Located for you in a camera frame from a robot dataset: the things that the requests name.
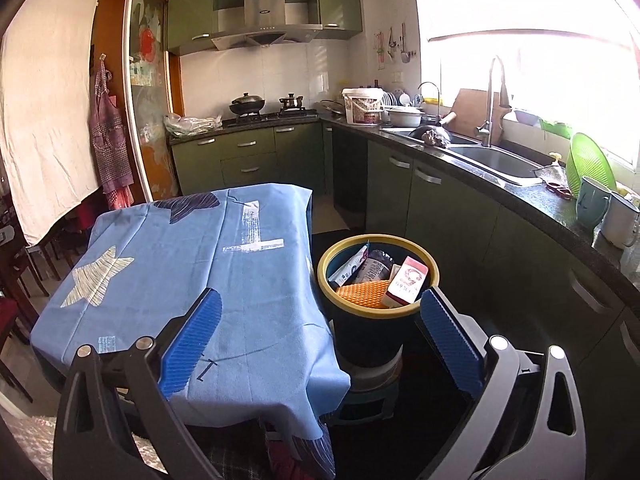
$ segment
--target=orange textured object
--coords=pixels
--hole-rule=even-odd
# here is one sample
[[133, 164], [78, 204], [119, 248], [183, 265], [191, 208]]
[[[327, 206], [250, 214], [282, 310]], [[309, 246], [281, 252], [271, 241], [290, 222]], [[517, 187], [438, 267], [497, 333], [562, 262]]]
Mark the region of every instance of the orange textured object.
[[380, 304], [382, 296], [385, 295], [386, 288], [389, 286], [390, 280], [379, 280], [378, 282], [355, 283], [353, 285], [345, 285], [336, 290], [341, 298], [351, 303], [366, 308], [387, 308]]

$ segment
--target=bucket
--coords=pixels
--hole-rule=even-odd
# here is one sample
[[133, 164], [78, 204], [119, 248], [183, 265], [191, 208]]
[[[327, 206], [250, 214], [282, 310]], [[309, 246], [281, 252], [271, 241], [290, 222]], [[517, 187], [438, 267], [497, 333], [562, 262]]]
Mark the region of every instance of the bucket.
[[429, 269], [422, 292], [440, 283], [440, 272], [433, 257], [422, 247], [391, 235], [359, 235], [346, 238], [326, 250], [318, 263], [318, 284], [334, 306], [330, 317], [334, 322], [335, 347], [353, 365], [381, 367], [391, 362], [412, 329], [414, 314], [420, 301], [397, 308], [366, 308], [338, 296], [329, 286], [328, 277], [351, 258], [366, 242], [370, 250], [380, 249], [402, 264], [407, 256], [424, 263]]
[[382, 88], [345, 88], [342, 91], [348, 124], [373, 126], [380, 124]]

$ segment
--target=yellow bucket rim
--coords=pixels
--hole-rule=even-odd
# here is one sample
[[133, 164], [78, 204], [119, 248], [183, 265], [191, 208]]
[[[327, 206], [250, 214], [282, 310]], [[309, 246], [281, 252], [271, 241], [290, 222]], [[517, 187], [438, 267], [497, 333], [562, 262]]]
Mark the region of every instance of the yellow bucket rim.
[[336, 294], [336, 292], [329, 286], [326, 280], [326, 268], [329, 266], [329, 262], [333, 260], [338, 253], [342, 250], [354, 246], [364, 245], [366, 242], [390, 244], [402, 247], [407, 251], [411, 251], [418, 256], [429, 269], [428, 276], [430, 277], [430, 286], [437, 286], [440, 284], [440, 271], [438, 270], [438, 264], [433, 257], [425, 251], [420, 245], [414, 244], [405, 238], [392, 235], [358, 235], [350, 238], [345, 238], [339, 241], [337, 244], [329, 247], [326, 252], [320, 258], [318, 263], [318, 284], [322, 293], [337, 307], [355, 314], [360, 317], [368, 317], [369, 319], [393, 319], [395, 317], [410, 316], [414, 312], [420, 310], [420, 301], [411, 303], [405, 306], [398, 306], [396, 308], [367, 308], [365, 306], [359, 306], [351, 301], [347, 301]]

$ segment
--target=cabinet handle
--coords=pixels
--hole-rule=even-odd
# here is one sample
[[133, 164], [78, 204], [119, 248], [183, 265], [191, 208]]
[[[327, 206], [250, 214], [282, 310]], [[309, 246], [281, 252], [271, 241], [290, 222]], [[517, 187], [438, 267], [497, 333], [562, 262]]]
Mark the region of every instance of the cabinet handle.
[[620, 325], [620, 333], [622, 334], [622, 342], [625, 344], [626, 351], [629, 352], [636, 365], [640, 366], [640, 349], [634, 343], [625, 321]]
[[415, 170], [414, 173], [416, 177], [423, 179], [425, 182], [430, 182], [431, 184], [442, 184], [442, 179], [436, 176], [427, 175], [420, 170]]
[[578, 278], [576, 278], [575, 273], [571, 269], [569, 269], [569, 282], [571, 283], [571, 288], [575, 293], [580, 296], [594, 312], [597, 314], [611, 314], [613, 312], [612, 308], [605, 306], [596, 300], [595, 296], [578, 281]]
[[400, 162], [392, 156], [389, 157], [389, 162], [391, 162], [394, 166], [397, 166], [398, 168], [404, 168], [405, 170], [411, 168], [411, 164], [409, 164], [408, 162]]

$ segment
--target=mug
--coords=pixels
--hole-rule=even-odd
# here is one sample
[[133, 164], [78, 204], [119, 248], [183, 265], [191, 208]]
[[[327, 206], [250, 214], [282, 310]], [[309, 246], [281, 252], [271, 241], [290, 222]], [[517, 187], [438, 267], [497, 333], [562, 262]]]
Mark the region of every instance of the mug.
[[631, 247], [640, 234], [638, 219], [640, 210], [628, 200], [622, 198], [618, 193], [611, 193], [609, 209], [602, 222], [600, 232], [613, 245], [619, 249]]
[[575, 213], [578, 223], [593, 231], [607, 212], [610, 190], [588, 176], [582, 178]]

